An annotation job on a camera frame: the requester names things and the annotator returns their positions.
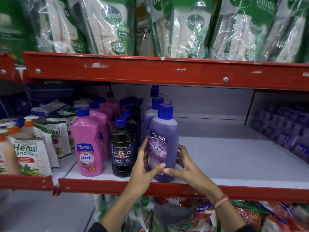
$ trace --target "sleeve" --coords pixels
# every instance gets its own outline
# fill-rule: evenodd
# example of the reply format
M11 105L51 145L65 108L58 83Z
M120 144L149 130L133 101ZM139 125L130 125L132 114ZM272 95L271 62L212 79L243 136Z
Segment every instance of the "sleeve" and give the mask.
M88 232L107 232L104 226L98 222L93 223Z
M251 225L245 225L236 232L257 232L257 230Z

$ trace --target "purple liquid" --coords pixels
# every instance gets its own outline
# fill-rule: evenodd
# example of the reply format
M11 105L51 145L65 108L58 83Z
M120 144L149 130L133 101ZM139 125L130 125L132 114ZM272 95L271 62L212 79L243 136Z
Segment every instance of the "purple liquid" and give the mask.
M149 141L148 141L148 168L155 168L161 163L166 164L166 168L175 168L178 143L179 128L178 123L174 120L163 120L154 117L149 125ZM166 174L157 174L155 180L161 183L170 182L173 177Z

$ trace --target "red metal shelf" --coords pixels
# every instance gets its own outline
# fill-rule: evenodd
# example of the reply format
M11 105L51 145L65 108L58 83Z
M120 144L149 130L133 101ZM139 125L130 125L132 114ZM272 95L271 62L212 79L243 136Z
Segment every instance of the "red metal shelf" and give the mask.
M29 78L309 90L308 64L39 52L23 58Z
M54 191L51 177L0 175L0 189Z
M0 52L0 79L21 82L20 74L15 68L12 57Z
M59 179L57 194L63 192L121 194L128 182L85 179ZM280 200L286 202L309 202L309 190L220 186L230 199ZM150 183L145 195L162 197L205 197L188 184Z

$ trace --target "shelf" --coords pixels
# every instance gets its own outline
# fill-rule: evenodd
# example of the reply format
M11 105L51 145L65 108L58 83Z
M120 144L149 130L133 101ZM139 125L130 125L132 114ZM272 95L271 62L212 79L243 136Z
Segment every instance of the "shelf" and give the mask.
M36 79L309 90L308 64L39 52L23 59Z
M0 52L0 79L21 82L20 74L15 68L12 57Z
M301 160L248 126L205 120L178 120L179 143L187 147L191 159L230 198L309 201L309 167ZM109 161L96 177L82 176L76 165L59 179L59 185L64 192L120 194L128 180L113 175ZM203 197L180 179L171 183L153 180L145 195Z
M84 232L93 209L89 194L13 191L0 203L1 231Z
M64 178L76 164L75 155L59 160L59 164L59 169L52 169L52 177L1 174L0 189L55 191L58 179Z

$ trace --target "pink bottle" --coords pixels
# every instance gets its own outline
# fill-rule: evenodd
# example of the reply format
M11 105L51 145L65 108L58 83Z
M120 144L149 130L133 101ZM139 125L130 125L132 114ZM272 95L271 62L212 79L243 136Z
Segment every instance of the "pink bottle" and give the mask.
M103 159L108 160L110 157L109 151L109 136L110 132L107 128L107 115L100 111L100 105L98 102L90 102L90 117L94 118L99 123L99 137L101 140Z
M120 110L120 103L119 101L117 101L115 98L114 98L114 93L113 92L107 92L106 93L106 103L110 106L110 108L112 109L113 111L113 116L116 118L116 117L119 117L120 116L120 113L119 113L119 110Z
M107 105L105 98L99 97L96 99L96 102L100 105L100 111L107 115L107 128L110 132L113 131L113 125L112 125L112 109Z
M98 176L103 171L99 124L90 117L88 108L80 108L76 112L78 119L71 125L71 133L75 141L79 172L86 177Z

